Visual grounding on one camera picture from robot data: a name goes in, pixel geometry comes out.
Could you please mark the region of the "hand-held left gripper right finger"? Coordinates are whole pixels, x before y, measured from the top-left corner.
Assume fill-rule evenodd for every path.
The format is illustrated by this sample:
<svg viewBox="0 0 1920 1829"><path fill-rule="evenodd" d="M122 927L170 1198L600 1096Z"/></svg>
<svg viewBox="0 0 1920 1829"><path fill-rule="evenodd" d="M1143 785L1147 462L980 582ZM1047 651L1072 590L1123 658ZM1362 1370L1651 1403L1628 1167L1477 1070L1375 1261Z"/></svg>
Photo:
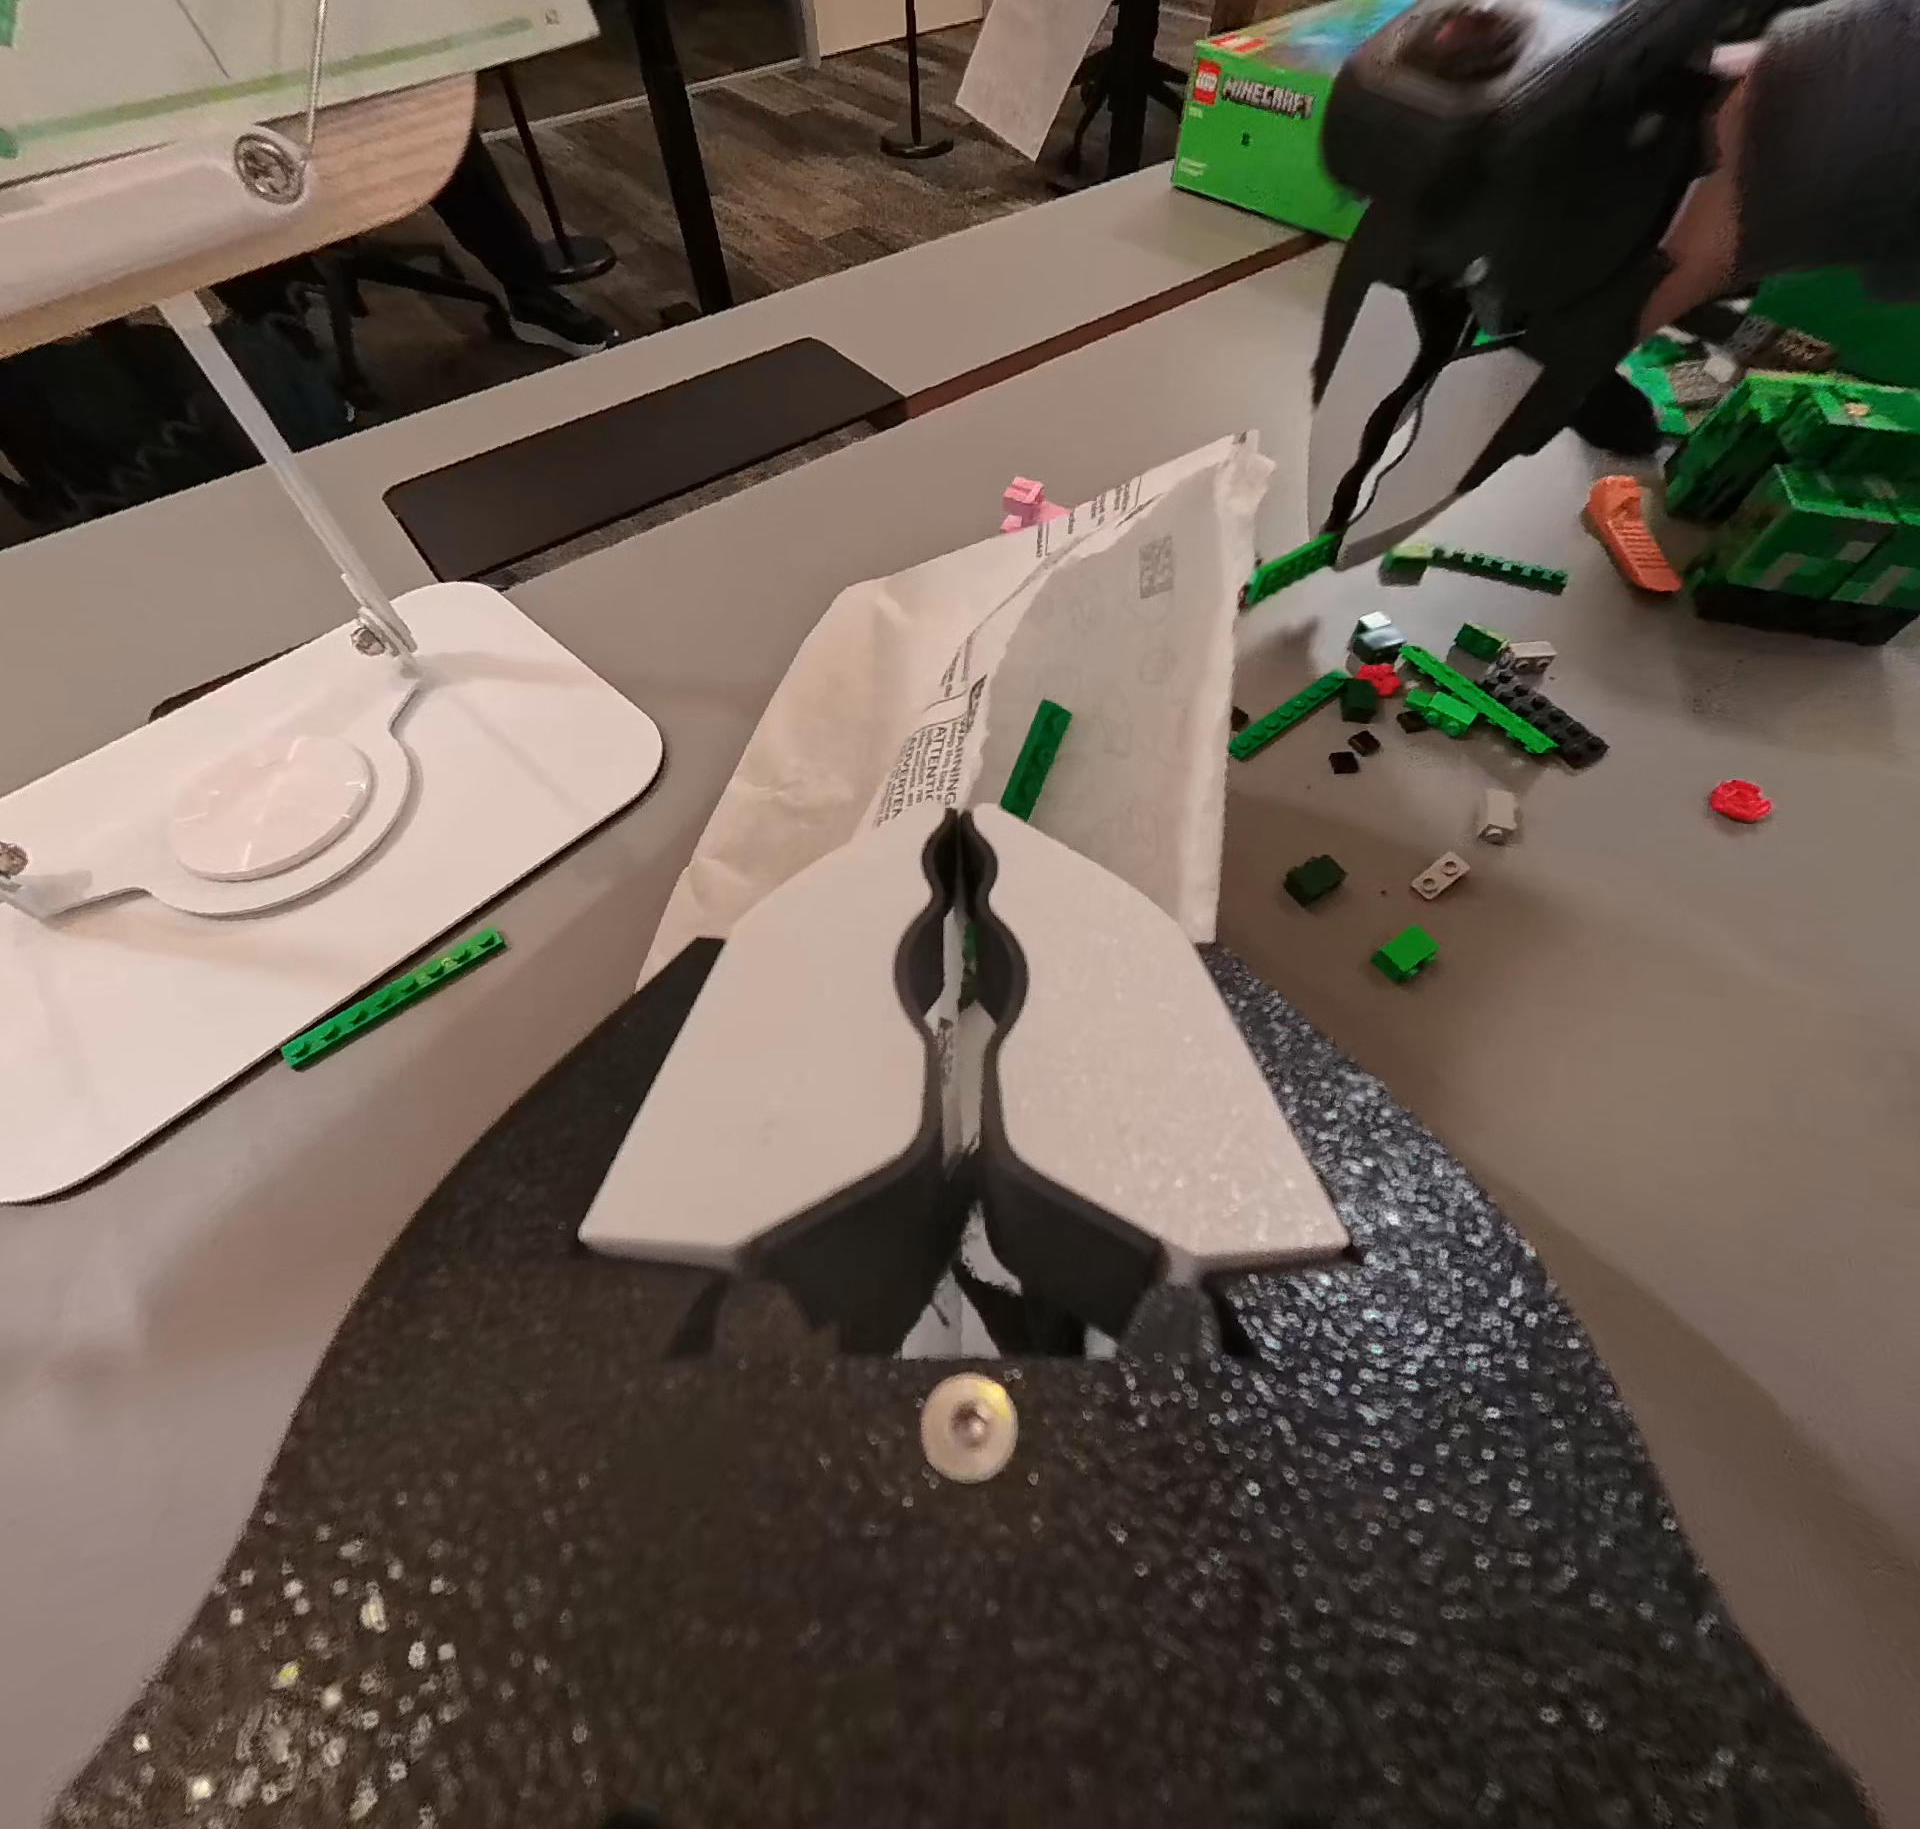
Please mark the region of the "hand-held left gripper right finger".
<svg viewBox="0 0 1920 1829"><path fill-rule="evenodd" d="M998 807L969 817L978 1183L1023 1285L1207 1285L1350 1248L1188 931Z"/></svg>

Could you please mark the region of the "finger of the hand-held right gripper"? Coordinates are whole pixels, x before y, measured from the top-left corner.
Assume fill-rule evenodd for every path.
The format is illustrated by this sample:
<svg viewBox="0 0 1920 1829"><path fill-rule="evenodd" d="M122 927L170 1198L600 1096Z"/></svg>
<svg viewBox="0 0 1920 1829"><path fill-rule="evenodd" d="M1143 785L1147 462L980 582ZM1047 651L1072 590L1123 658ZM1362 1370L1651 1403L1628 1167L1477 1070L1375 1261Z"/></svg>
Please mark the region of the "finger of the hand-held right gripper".
<svg viewBox="0 0 1920 1829"><path fill-rule="evenodd" d="M1435 513L1412 460L1435 374L1435 312L1366 256L1339 256L1311 371L1309 533L1408 536Z"/></svg>
<svg viewBox="0 0 1920 1829"><path fill-rule="evenodd" d="M1543 374L1519 344L1498 342L1472 346L1403 390L1414 363L1416 350L1401 340L1350 340L1337 363L1341 569L1381 558L1465 493Z"/></svg>

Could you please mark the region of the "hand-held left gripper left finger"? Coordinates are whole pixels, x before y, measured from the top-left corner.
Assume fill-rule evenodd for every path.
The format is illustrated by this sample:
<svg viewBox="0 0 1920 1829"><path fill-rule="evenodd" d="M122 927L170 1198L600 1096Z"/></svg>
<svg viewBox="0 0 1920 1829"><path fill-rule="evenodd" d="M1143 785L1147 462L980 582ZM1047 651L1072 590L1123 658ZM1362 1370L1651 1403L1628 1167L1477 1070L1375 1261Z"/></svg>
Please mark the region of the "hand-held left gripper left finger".
<svg viewBox="0 0 1920 1829"><path fill-rule="evenodd" d="M953 810L917 807L734 926L583 1218L588 1248L742 1270L887 1170L943 1162L953 842Z"/></svg>

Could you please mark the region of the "wide green plate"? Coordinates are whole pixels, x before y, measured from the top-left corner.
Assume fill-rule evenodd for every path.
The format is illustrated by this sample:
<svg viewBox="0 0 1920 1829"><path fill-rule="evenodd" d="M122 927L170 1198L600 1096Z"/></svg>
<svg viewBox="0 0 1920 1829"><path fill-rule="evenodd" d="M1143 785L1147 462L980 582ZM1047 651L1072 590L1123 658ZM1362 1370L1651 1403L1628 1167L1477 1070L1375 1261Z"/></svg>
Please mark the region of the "wide green plate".
<svg viewBox="0 0 1920 1829"><path fill-rule="evenodd" d="M1244 612L1260 606L1264 599L1284 594L1313 575L1335 567L1341 549L1339 532L1325 532L1309 541L1260 561L1242 590L1238 608Z"/></svg>

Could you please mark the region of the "narrow green plate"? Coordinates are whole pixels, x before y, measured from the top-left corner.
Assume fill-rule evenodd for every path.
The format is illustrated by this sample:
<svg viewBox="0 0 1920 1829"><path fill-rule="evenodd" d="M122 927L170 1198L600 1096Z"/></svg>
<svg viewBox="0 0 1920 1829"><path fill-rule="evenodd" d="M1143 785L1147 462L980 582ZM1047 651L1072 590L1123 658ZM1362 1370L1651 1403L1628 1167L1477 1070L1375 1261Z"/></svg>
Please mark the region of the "narrow green plate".
<svg viewBox="0 0 1920 1829"><path fill-rule="evenodd" d="M1069 709L1050 699L1037 705L998 798L1003 811L1021 820L1034 819L1072 720Z"/></svg>

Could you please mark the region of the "white paper bag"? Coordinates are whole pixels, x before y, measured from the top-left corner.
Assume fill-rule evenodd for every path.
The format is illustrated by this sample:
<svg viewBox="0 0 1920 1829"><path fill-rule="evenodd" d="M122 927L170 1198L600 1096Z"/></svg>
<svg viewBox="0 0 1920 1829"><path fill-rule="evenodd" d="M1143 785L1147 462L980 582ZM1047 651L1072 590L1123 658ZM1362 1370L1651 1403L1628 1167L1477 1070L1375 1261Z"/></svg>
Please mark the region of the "white paper bag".
<svg viewBox="0 0 1920 1829"><path fill-rule="evenodd" d="M1217 936L1238 594L1273 477L1257 431L841 591L773 690L640 979L921 805L998 803L1043 703L1039 829Z"/></svg>

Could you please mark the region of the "person's right forearm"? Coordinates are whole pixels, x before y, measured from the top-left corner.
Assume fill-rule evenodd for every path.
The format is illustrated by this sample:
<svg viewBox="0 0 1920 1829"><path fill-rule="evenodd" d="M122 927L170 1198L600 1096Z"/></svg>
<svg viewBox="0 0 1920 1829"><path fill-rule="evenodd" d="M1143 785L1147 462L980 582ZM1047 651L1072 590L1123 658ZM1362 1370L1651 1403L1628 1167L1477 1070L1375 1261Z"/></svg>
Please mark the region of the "person's right forearm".
<svg viewBox="0 0 1920 1829"><path fill-rule="evenodd" d="M1918 0L1787 11L1743 91L1737 276L1850 268L1917 301Z"/></svg>

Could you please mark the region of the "grey desk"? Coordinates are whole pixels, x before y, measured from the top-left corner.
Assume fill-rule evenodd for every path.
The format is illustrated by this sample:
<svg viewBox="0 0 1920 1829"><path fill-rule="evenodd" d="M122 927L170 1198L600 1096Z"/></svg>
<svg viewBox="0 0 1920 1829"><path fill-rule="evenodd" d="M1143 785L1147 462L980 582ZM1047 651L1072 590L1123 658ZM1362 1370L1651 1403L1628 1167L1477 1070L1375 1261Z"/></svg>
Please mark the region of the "grey desk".
<svg viewBox="0 0 1920 1829"><path fill-rule="evenodd" d="M429 567L391 487L815 334L907 397L899 427L541 575L513 599L657 717L666 770L503 905L513 951L336 1077L256 1072L102 1186L5 1213L5 1825L38 1825L226 1559L328 1336L456 1157L640 973L770 692L833 596L984 538L1012 475L1087 500L1253 427L1260 549L1303 536L1306 369L1330 247L1159 171L808 282L316 449L394 591ZM1366 608L1559 647L1611 753L1388 927L1311 919L1284 863L1383 875L1463 838L1463 741L1357 781L1290 744L1237 774L1222 939L1375 1072L1540 1248L1740 1628L1887 1825L1917 1825L1917 645L1699 623L1628 594L1578 522L1569 443L1447 541L1559 561L1477 602L1364 572L1244 623L1260 712ZM1748 779L1772 817L1710 810Z"/></svg>

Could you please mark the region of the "person's right hand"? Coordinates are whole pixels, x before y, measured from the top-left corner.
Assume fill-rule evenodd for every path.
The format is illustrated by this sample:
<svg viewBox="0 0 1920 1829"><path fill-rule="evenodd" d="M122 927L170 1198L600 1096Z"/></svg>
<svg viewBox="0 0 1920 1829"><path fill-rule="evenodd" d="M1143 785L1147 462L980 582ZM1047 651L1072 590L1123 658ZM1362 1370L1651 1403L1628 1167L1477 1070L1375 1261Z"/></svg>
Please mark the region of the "person's right hand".
<svg viewBox="0 0 1920 1829"><path fill-rule="evenodd" d="M1713 55L1717 94L1701 127L1704 167L1662 245L1667 268L1641 311L1641 336L1678 324L1734 281L1740 250L1740 141L1750 80L1761 57L1764 41L1727 46Z"/></svg>

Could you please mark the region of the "green corner long plate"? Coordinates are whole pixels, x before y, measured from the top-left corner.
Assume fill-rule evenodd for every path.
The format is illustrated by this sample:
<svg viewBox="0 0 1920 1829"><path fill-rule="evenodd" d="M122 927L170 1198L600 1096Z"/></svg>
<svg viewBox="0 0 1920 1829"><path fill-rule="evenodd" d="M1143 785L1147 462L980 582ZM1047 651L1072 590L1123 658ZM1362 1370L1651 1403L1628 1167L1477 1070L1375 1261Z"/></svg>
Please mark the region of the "green corner long plate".
<svg viewBox="0 0 1920 1829"><path fill-rule="evenodd" d="M1474 579L1538 594L1565 594L1569 569L1531 558L1510 558L1457 543L1412 541L1393 546L1381 561L1384 579L1414 582L1429 569L1450 569Z"/></svg>

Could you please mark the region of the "orange brick separator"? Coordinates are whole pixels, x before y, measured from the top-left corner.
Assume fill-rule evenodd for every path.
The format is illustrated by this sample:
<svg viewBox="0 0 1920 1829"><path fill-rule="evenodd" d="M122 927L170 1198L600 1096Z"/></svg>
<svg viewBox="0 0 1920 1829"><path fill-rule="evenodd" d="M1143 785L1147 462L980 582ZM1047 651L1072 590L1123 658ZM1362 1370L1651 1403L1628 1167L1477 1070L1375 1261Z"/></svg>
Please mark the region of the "orange brick separator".
<svg viewBox="0 0 1920 1829"><path fill-rule="evenodd" d="M1618 576L1637 594L1678 596L1685 579L1677 572L1645 516L1643 487L1624 473L1590 485L1581 521Z"/></svg>

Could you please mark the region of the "dark grey plate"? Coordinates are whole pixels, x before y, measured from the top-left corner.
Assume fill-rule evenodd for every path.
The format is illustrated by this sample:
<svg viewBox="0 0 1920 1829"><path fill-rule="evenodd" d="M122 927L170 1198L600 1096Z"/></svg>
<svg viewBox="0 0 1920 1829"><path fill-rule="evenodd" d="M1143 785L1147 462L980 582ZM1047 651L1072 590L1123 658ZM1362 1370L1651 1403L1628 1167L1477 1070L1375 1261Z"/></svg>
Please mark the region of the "dark grey plate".
<svg viewBox="0 0 1920 1829"><path fill-rule="evenodd" d="M1610 744L1540 692L1534 677L1498 666L1480 687L1518 721L1546 736L1569 767L1585 768L1610 753Z"/></svg>

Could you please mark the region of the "green toy box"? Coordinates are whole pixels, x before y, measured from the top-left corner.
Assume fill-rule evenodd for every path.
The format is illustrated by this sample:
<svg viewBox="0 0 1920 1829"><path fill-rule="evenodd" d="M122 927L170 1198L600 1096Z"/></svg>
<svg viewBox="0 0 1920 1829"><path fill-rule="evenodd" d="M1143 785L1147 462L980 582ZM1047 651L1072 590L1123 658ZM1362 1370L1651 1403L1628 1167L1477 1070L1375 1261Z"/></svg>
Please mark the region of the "green toy box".
<svg viewBox="0 0 1920 1829"><path fill-rule="evenodd" d="M1339 69L1414 0L1327 0L1194 49L1172 185L1270 222L1349 243L1366 204L1323 161Z"/></svg>

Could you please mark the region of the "white paper sheet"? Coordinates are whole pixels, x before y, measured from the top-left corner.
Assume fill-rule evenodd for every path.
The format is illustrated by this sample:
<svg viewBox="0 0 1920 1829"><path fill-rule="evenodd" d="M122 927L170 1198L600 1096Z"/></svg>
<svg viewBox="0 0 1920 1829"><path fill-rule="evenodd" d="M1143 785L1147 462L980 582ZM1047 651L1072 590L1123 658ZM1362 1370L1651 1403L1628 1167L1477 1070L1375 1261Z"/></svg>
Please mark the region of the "white paper sheet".
<svg viewBox="0 0 1920 1829"><path fill-rule="evenodd" d="M1037 162L1115 0L992 0L953 104Z"/></svg>

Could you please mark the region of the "black floor stand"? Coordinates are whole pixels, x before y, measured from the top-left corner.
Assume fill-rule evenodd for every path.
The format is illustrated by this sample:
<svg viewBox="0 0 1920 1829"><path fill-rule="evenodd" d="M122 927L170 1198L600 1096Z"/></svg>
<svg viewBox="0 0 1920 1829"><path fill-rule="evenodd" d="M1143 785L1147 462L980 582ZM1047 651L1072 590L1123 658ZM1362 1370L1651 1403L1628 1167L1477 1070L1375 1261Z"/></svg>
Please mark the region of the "black floor stand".
<svg viewBox="0 0 1920 1829"><path fill-rule="evenodd" d="M903 0L903 47L907 69L907 123L880 138L880 149L903 162L932 161L952 152L952 138L930 133L923 107L917 0Z"/></svg>
<svg viewBox="0 0 1920 1829"><path fill-rule="evenodd" d="M576 235L568 230L515 69L499 65L495 78L509 103L513 131L549 230L546 239L541 245L541 260L549 278L557 285L579 285L607 276L615 268L618 256L603 237Z"/></svg>

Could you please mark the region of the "black rectangular mat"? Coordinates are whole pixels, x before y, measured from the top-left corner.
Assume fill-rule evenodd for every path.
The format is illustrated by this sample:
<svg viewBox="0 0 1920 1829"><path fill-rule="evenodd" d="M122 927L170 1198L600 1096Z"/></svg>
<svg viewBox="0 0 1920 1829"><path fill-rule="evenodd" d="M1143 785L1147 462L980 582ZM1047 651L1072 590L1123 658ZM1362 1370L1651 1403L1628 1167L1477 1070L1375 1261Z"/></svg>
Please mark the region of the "black rectangular mat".
<svg viewBox="0 0 1920 1829"><path fill-rule="evenodd" d="M435 579L470 581L905 417L901 390L804 336L417 475L384 503Z"/></svg>

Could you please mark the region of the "black table leg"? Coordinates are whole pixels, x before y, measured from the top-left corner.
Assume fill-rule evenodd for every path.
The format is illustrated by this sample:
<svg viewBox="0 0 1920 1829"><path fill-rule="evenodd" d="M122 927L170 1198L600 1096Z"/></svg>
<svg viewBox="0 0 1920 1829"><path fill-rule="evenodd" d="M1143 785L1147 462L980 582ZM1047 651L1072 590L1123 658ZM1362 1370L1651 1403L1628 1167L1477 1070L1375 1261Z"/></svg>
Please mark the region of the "black table leg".
<svg viewBox="0 0 1920 1829"><path fill-rule="evenodd" d="M707 185L707 165L691 109L691 92L665 0L623 0L637 63L661 144L661 161L700 315L734 307L723 237Z"/></svg>

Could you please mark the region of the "instruction booklet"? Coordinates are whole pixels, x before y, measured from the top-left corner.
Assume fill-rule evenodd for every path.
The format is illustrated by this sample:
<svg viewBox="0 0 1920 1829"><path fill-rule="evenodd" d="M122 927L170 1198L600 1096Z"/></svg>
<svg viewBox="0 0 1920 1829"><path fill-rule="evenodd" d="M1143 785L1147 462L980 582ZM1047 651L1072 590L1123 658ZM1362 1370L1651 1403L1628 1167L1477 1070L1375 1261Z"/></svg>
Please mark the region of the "instruction booklet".
<svg viewBox="0 0 1920 1829"><path fill-rule="evenodd" d="M3 0L3 177L535 57L590 0Z"/></svg>

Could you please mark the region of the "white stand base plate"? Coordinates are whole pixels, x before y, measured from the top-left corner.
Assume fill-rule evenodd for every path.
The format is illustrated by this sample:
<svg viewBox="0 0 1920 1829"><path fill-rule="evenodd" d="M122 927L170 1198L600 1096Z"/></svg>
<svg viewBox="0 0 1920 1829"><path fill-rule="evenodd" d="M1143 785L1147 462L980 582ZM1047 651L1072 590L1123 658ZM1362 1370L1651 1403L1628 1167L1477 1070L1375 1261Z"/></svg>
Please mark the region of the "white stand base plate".
<svg viewBox="0 0 1920 1829"><path fill-rule="evenodd" d="M425 210L451 76L5 182L5 485L158 521L253 460L345 622L5 794L5 1206L78 1193L634 803L657 723L503 596L393 594L287 431L331 379L215 289Z"/></svg>

